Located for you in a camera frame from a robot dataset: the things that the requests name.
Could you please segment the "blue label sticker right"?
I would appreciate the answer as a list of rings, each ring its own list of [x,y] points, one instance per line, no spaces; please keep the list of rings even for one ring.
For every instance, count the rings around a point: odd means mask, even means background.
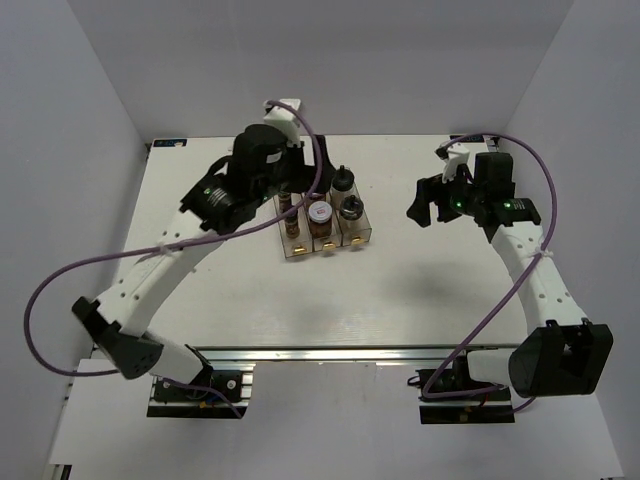
[[[460,143],[485,143],[482,135],[449,135],[449,139]]]

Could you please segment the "middle clear organizer bin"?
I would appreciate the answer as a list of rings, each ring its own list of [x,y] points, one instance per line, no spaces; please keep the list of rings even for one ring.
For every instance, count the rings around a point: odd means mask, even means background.
[[[326,195],[326,202],[328,202],[330,205],[330,200],[328,198],[328,195]],[[304,203],[304,211],[305,211],[305,215],[307,218],[307,224],[309,227],[309,220],[308,220],[308,215],[307,215],[307,210],[308,207],[311,205],[312,203],[308,203],[307,200]],[[338,247],[339,244],[339,235],[338,235],[338,227],[337,227],[337,220],[336,220],[336,212],[334,207],[331,205],[332,209],[333,209],[333,215],[332,215],[332,233],[329,237],[326,238],[313,238],[312,235],[312,240],[313,240],[313,252],[327,252],[330,250],[333,250],[335,248]]]

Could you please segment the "right clear organizer bin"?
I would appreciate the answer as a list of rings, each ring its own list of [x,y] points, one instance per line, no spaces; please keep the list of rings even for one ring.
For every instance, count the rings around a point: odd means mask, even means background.
[[[364,200],[361,198],[356,183],[354,183],[353,194],[358,196],[364,203]],[[338,226],[341,231],[342,241],[341,244],[343,247],[356,247],[358,245],[367,243],[371,238],[372,227],[368,220],[365,204],[364,204],[364,213],[362,217],[354,222],[347,222],[340,217],[339,208],[336,208],[331,200],[331,205],[334,207],[336,212],[336,219],[338,221]]]

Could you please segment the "white salt shaker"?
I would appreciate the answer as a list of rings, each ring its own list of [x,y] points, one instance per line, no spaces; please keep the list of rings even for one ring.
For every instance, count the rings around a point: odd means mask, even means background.
[[[339,208],[340,217],[347,222],[359,220],[364,213],[364,203],[356,195],[345,196]]]
[[[353,194],[354,183],[353,172],[348,167],[341,165],[333,176],[330,189],[331,200],[336,208],[341,205],[346,196]]]

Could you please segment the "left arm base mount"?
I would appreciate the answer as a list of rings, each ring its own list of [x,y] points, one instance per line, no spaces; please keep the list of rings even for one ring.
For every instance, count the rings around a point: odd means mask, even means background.
[[[239,420],[247,411],[255,363],[214,362],[196,384],[155,377],[146,415],[162,419]]]

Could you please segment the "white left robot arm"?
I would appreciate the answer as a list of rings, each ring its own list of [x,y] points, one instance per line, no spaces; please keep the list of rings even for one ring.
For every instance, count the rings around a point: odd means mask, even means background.
[[[325,137],[315,139],[320,170],[305,164],[303,149],[289,145],[277,128],[248,126],[235,137],[231,154],[217,160],[181,199],[160,237],[178,248],[143,256],[96,299],[74,303],[74,316],[124,378],[169,379],[191,399],[209,392],[213,369],[206,359],[153,333],[151,320],[182,280],[221,246],[219,236],[236,232],[278,193],[328,189],[335,168]]]

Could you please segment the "blue label sticker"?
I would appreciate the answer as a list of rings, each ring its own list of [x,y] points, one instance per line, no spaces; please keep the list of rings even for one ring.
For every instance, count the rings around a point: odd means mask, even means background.
[[[460,143],[485,143],[482,135],[449,135],[449,139]]]
[[[185,147],[186,145],[186,138],[155,139],[152,143],[153,148],[181,148]]]

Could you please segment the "aluminium table edge rail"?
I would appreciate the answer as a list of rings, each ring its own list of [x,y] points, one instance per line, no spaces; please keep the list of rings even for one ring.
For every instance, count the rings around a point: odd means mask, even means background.
[[[445,359],[452,347],[357,348],[357,347],[295,347],[295,348],[198,348],[199,353],[211,362],[350,362],[350,361],[427,361]]]

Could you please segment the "clear organizer bin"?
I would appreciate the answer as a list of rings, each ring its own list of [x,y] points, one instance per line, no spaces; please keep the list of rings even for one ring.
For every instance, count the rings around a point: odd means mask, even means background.
[[[328,198],[328,195],[326,195],[326,202],[328,202],[330,205],[330,200]],[[312,203],[308,203],[307,200],[304,203],[304,211],[305,211],[305,215],[307,218],[307,224],[309,227],[309,220],[308,220],[308,215],[307,215],[307,210],[308,207],[311,205]],[[335,248],[338,247],[339,244],[339,235],[338,235],[338,227],[337,227],[337,220],[336,220],[336,212],[334,207],[331,205],[332,209],[333,209],[333,215],[332,215],[332,233],[329,237],[326,238],[313,238],[312,235],[312,240],[313,240],[313,252],[327,252],[330,250],[333,250]]]
[[[302,200],[302,195],[297,193],[291,193],[292,206],[296,205]],[[281,214],[278,208],[278,195],[273,200],[274,209],[276,214]],[[307,224],[307,218],[303,207],[298,210],[300,235],[298,238],[289,239],[285,234],[284,219],[278,223],[281,243],[283,247],[284,256],[286,259],[310,254],[313,251],[313,240]]]
[[[353,194],[358,196],[364,203],[364,200],[361,198],[356,183],[354,183]],[[342,241],[341,244],[343,247],[356,247],[358,245],[367,243],[371,238],[372,227],[368,220],[365,204],[364,204],[364,213],[362,217],[354,222],[347,222],[340,217],[339,208],[336,208],[331,200],[331,205],[334,207],[336,212],[336,219],[338,221],[338,226],[341,231]]]

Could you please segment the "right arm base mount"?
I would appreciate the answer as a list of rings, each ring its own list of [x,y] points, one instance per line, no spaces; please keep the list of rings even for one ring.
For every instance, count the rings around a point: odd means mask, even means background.
[[[446,369],[429,392],[443,394],[442,398],[427,398],[422,389],[434,369],[417,370],[406,382],[418,391],[420,423],[422,425],[480,425],[510,424],[515,422],[513,404],[508,389],[481,392],[476,395],[455,393],[466,390],[484,390],[487,383],[472,381],[466,374]]]

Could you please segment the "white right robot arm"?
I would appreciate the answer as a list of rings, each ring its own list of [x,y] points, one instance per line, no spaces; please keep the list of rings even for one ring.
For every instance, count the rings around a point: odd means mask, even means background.
[[[442,174],[417,183],[409,218],[430,225],[471,217],[503,261],[521,303],[527,336],[514,349],[461,348],[422,387],[425,399],[472,399],[512,388],[522,398],[590,395],[613,346],[605,324],[592,323],[569,293],[550,252],[534,203],[515,195],[513,159],[484,152],[467,165],[460,143],[441,147]]]

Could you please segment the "blue label sticker left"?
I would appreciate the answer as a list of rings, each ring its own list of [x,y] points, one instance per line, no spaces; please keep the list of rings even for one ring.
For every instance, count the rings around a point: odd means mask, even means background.
[[[186,145],[186,138],[155,139],[152,143],[153,148],[181,148],[185,147]]]

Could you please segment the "small black-cap spice bottle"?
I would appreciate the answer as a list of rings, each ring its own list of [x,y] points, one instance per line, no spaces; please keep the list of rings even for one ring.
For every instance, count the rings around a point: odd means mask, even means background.
[[[298,212],[294,211],[284,219],[285,234],[289,239],[298,238],[300,235]]]

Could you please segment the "left clear organizer bin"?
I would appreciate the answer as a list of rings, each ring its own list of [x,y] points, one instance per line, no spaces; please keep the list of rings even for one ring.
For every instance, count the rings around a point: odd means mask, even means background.
[[[297,193],[291,193],[292,206],[296,205],[302,200],[302,195]],[[276,214],[281,214],[278,208],[278,195],[273,200],[274,209]],[[285,234],[284,219],[278,223],[281,243],[283,247],[284,256],[286,259],[310,254],[313,251],[313,240],[307,224],[307,218],[303,207],[298,210],[300,235],[298,238],[289,239]]]

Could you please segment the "brown jar white lid front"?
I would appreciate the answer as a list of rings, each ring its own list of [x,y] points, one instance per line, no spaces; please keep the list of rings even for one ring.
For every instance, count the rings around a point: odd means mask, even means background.
[[[313,238],[326,238],[332,233],[333,209],[326,201],[315,201],[307,210],[309,230]]]

